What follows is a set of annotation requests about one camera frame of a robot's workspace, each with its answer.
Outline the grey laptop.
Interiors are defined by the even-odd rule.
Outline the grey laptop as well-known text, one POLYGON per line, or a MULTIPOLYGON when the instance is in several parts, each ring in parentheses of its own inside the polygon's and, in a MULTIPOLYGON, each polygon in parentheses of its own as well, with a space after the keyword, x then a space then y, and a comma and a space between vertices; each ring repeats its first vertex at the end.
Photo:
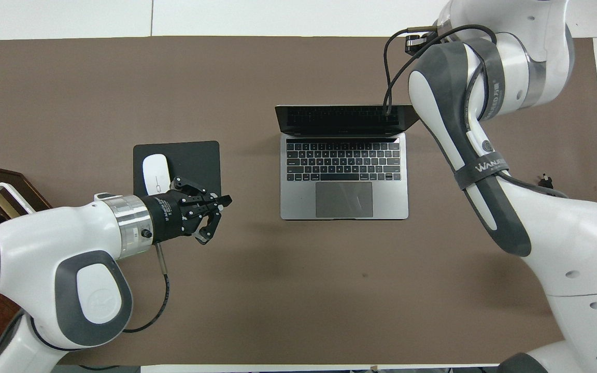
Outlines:
POLYGON ((410 104, 278 105, 280 217, 408 218, 410 104))

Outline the black mouse pad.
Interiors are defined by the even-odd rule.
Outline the black mouse pad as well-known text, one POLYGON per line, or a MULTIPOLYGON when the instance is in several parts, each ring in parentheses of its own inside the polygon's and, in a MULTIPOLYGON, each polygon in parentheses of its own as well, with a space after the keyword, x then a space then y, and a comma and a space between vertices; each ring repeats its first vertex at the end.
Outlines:
POLYGON ((143 182, 143 159, 153 154, 167 158, 171 181, 184 177, 222 195, 220 147, 217 141, 142 144, 133 148, 133 194, 147 196, 143 182))

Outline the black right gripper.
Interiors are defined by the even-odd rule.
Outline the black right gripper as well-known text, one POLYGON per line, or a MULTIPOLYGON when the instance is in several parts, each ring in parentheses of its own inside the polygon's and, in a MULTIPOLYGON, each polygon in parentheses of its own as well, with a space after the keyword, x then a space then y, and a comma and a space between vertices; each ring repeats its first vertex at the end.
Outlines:
POLYGON ((415 56, 429 41, 436 37, 436 32, 412 33, 405 36, 405 53, 415 56))

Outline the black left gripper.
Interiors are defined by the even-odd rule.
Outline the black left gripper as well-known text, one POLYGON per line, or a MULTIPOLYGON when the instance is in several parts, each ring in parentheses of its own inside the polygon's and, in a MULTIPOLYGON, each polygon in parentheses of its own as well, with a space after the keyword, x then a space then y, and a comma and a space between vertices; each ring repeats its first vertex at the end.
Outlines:
POLYGON ((214 204, 224 208, 232 203, 229 195, 211 193, 201 184, 184 177, 174 178, 173 190, 168 193, 142 196, 140 200, 151 217, 153 243, 194 233, 194 238, 202 245, 213 239, 222 213, 209 213, 206 224, 197 230, 197 215, 189 215, 189 206, 214 204))

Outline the white computer mouse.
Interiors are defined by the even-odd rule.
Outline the white computer mouse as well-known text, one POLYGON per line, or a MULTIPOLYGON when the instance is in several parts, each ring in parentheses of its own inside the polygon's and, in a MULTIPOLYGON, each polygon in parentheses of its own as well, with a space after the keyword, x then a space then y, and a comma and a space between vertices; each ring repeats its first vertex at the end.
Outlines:
POLYGON ((149 155, 143 159, 143 182, 147 195, 166 193, 170 189, 171 179, 166 156, 149 155))

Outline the brown table mat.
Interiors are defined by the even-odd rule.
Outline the brown table mat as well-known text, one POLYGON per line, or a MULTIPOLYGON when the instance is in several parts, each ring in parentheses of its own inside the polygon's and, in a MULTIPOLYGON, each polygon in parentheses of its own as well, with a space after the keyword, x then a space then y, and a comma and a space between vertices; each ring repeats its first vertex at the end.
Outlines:
POLYGON ((384 38, 0 40, 0 168, 52 206, 130 194, 133 147, 218 141, 214 239, 163 244, 146 331, 65 364, 497 364, 562 340, 541 285, 479 222, 433 137, 407 131, 409 217, 280 218, 275 106, 379 104, 384 38))

